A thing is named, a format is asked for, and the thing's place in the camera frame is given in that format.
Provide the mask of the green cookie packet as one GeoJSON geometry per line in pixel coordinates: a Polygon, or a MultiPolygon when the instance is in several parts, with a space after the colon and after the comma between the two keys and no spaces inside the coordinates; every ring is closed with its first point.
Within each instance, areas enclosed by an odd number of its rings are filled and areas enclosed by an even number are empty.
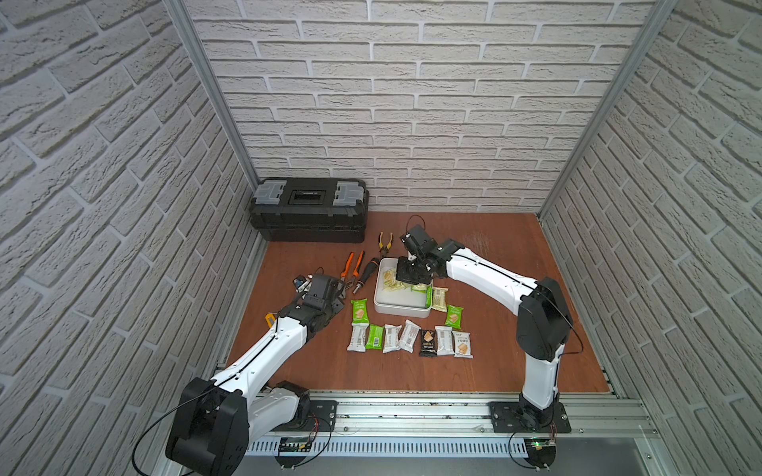
{"type": "Polygon", "coordinates": [[[351,302],[351,319],[353,325],[370,323],[367,299],[357,299],[351,302]]]}
{"type": "Polygon", "coordinates": [[[385,328],[383,326],[375,324],[369,325],[365,348],[367,350],[382,350],[384,332],[385,328]]]}
{"type": "Polygon", "coordinates": [[[446,321],[444,324],[453,329],[460,330],[462,328],[462,314],[464,309],[462,307],[456,307],[455,305],[448,305],[446,308],[446,321]]]}
{"type": "Polygon", "coordinates": [[[434,288],[431,286],[427,287],[427,293],[426,293],[426,307],[429,309],[432,307],[433,304],[433,295],[434,295],[434,288]]]}

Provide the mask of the pale yellow cookie packet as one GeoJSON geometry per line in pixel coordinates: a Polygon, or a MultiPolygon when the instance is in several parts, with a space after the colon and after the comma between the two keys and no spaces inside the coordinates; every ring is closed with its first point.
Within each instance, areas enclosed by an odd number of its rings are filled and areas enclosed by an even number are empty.
{"type": "Polygon", "coordinates": [[[431,308],[434,311],[440,311],[446,313],[448,311],[448,304],[446,303],[447,288],[430,287],[430,301],[431,308]]]}
{"type": "Polygon", "coordinates": [[[384,271],[382,278],[383,278],[382,289],[385,292],[413,291],[416,288],[415,285],[410,285],[407,283],[397,281],[395,269],[387,269],[386,271],[384,271]]]}

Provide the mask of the grey storage box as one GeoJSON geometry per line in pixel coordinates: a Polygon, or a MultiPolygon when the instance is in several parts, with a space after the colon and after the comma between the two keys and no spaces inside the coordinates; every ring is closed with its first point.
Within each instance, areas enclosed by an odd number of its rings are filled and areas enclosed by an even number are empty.
{"type": "Polygon", "coordinates": [[[425,319],[430,315],[432,310],[432,308],[426,307],[426,285],[413,291],[383,291],[383,272],[387,269],[395,269],[397,272],[397,264],[397,258],[384,258],[380,262],[373,296],[375,311],[383,315],[399,315],[399,317],[425,319]]]}

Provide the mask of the white cookie packet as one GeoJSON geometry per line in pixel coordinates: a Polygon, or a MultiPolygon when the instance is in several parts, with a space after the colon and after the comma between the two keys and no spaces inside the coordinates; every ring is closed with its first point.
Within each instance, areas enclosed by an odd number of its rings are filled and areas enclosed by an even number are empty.
{"type": "Polygon", "coordinates": [[[454,356],[454,330],[450,326],[436,326],[437,355],[454,356]]]}
{"type": "Polygon", "coordinates": [[[399,351],[401,349],[400,333],[401,325],[387,324],[384,327],[383,353],[399,351]]]}
{"type": "Polygon", "coordinates": [[[420,330],[421,327],[417,323],[407,319],[399,340],[400,349],[412,353],[420,330]]]}
{"type": "Polygon", "coordinates": [[[454,330],[454,356],[456,358],[472,359],[472,345],[469,332],[454,330]]]}
{"type": "Polygon", "coordinates": [[[366,322],[354,322],[351,325],[351,337],[347,350],[349,352],[362,352],[366,351],[367,333],[369,324],[366,322]]]}

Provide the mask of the black cookie packet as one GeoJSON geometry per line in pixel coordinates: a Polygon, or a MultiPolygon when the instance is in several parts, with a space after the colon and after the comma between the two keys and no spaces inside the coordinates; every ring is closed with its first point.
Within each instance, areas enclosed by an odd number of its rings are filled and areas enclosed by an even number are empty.
{"type": "Polygon", "coordinates": [[[436,357],[437,356],[437,338],[436,331],[432,329],[421,329],[420,335],[420,357],[436,357]]]}

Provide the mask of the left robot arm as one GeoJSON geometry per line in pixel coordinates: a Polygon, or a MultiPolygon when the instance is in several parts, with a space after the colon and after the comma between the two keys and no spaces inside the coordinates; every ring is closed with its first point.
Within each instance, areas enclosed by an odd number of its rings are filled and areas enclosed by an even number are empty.
{"type": "Polygon", "coordinates": [[[281,366],[344,309],[345,282],[315,274],[278,311],[267,332],[210,380],[183,390],[165,449],[166,458],[200,475],[231,475],[250,442],[278,426],[318,428],[309,414],[310,391],[289,382],[266,385],[281,366]]]}

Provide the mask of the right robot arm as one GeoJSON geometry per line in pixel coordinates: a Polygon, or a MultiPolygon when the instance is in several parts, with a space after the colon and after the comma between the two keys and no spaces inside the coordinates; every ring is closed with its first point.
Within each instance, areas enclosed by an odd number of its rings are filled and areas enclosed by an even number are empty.
{"type": "Polygon", "coordinates": [[[516,340],[525,353],[525,379],[514,413],[526,430],[549,428],[559,414],[560,364],[573,331],[559,283],[505,270],[452,239],[436,242],[420,225],[407,231],[401,242],[408,256],[398,259],[398,281],[418,285],[432,279],[453,279],[516,315],[516,340]]]}

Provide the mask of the black toolbox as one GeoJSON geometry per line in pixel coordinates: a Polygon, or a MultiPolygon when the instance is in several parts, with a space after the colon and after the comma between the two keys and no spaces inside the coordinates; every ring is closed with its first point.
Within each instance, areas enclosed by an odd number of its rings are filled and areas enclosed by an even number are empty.
{"type": "Polygon", "coordinates": [[[369,190],[349,178],[268,178],[256,188],[252,226],[269,242],[361,243],[369,190]]]}

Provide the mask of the left controller board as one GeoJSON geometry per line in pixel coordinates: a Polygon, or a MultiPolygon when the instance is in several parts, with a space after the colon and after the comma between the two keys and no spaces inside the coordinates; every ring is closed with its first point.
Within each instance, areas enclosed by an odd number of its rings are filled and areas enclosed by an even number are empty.
{"type": "Polygon", "coordinates": [[[314,446],[315,440],[309,438],[309,436],[304,436],[303,438],[297,438],[297,436],[280,438],[275,456],[276,462],[282,469],[299,467],[310,461],[317,454],[314,446]]]}

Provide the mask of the controller board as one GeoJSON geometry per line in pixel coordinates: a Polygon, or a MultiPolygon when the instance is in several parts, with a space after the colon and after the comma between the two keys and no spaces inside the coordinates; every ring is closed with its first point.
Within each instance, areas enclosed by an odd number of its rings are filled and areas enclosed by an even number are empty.
{"type": "Polygon", "coordinates": [[[524,442],[527,453],[525,462],[533,468],[550,469],[557,456],[556,443],[541,438],[532,438],[524,442]]]}
{"type": "Polygon", "coordinates": [[[282,469],[299,467],[310,461],[317,454],[314,446],[315,440],[309,438],[309,436],[304,436],[303,438],[297,438],[297,436],[280,438],[275,456],[276,462],[282,469]]]}

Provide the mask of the right controller board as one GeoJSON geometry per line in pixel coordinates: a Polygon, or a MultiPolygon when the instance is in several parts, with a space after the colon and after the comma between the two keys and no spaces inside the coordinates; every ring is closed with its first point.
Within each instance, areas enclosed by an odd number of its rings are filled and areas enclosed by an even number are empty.
{"type": "Polygon", "coordinates": [[[532,438],[524,442],[527,453],[525,462],[533,468],[550,469],[557,456],[556,443],[541,438],[532,438]]]}

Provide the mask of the orange handled groove pliers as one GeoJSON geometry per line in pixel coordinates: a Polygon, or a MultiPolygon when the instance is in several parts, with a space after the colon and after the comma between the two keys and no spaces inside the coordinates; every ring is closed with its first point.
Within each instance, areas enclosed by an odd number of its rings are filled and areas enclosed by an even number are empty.
{"type": "Polygon", "coordinates": [[[339,281],[341,281],[341,297],[343,299],[346,297],[347,291],[355,285],[359,278],[359,268],[364,259],[364,254],[363,250],[358,255],[350,252],[346,259],[341,277],[339,278],[339,281]]]}

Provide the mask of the yellow handled small pliers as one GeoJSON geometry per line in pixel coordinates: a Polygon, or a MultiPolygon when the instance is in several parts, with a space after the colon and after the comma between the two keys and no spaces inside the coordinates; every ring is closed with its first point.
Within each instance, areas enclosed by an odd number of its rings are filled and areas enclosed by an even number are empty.
{"type": "Polygon", "coordinates": [[[384,236],[385,236],[384,232],[380,232],[378,236],[379,257],[381,259],[384,259],[389,255],[393,246],[393,242],[394,242],[393,233],[389,233],[389,237],[387,240],[384,240],[384,236]]]}

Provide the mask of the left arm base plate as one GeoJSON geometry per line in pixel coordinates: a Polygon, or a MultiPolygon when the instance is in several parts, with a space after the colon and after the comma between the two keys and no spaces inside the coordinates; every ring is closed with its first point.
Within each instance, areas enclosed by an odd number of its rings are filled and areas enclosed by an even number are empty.
{"type": "Polygon", "coordinates": [[[309,400],[298,405],[297,412],[287,430],[293,432],[329,432],[335,429],[337,419],[337,401],[309,400]]]}

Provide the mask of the aluminium front rail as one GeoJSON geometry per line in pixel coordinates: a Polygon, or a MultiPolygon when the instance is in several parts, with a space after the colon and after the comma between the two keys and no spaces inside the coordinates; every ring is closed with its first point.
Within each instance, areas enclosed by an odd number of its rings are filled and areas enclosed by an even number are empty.
{"type": "MultiPolygon", "coordinates": [[[[516,393],[313,391],[315,401],[335,401],[336,436],[489,438],[506,428],[523,436],[515,422],[516,393]]],[[[611,394],[561,394],[548,412],[560,438],[658,438],[659,430],[638,400],[611,394]]]]}

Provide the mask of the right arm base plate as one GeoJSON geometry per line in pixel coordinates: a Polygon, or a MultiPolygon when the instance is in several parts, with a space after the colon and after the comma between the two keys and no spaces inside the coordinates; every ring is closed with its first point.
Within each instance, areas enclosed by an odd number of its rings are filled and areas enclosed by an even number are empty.
{"type": "Polygon", "coordinates": [[[496,434],[513,434],[513,432],[570,434],[572,432],[566,409],[557,401],[541,411],[522,402],[489,402],[487,406],[490,422],[496,434]]]}

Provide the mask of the left aluminium frame post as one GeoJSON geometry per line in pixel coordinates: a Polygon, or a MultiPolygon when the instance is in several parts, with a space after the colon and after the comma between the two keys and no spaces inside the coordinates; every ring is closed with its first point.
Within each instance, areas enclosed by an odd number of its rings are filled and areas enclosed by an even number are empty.
{"type": "Polygon", "coordinates": [[[190,61],[196,69],[196,74],[200,79],[200,83],[208,95],[208,99],[216,113],[222,131],[226,134],[226,137],[230,142],[230,146],[236,156],[237,162],[240,164],[250,188],[256,190],[259,184],[259,178],[230,107],[225,100],[223,91],[214,74],[212,63],[206,54],[202,39],[200,39],[200,36],[194,27],[194,22],[192,21],[190,13],[184,2],[181,0],[166,0],[165,4],[178,31],[179,37],[188,52],[190,61]]]}

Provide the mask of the aluminium frame post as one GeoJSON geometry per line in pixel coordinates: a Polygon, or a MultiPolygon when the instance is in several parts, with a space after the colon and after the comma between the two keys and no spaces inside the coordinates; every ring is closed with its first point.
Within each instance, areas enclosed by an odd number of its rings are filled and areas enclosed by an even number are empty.
{"type": "Polygon", "coordinates": [[[166,0],[165,4],[178,31],[179,37],[188,52],[190,61],[196,69],[196,74],[200,79],[200,83],[208,95],[208,99],[216,113],[222,131],[226,134],[226,137],[230,142],[230,146],[236,156],[237,162],[240,164],[250,188],[256,190],[259,184],[259,178],[230,107],[225,100],[223,91],[214,74],[212,63],[206,54],[202,39],[200,39],[200,36],[194,27],[194,22],[192,21],[190,13],[184,2],[181,0],[166,0]]]}
{"type": "Polygon", "coordinates": [[[655,43],[659,33],[664,28],[678,3],[678,0],[659,0],[654,3],[649,11],[646,21],[625,55],[619,69],[617,69],[613,80],[609,83],[601,102],[597,105],[593,116],[591,116],[591,120],[589,120],[585,130],[583,130],[583,134],[577,140],[569,160],[565,163],[549,195],[537,213],[537,218],[541,225],[550,217],[552,209],[571,179],[573,172],[577,170],[577,166],[579,166],[585,151],[591,146],[600,127],[605,123],[609,114],[617,105],[619,98],[623,95],[627,85],[629,85],[632,77],[634,77],[637,69],[652,48],[652,45],[655,43]]]}

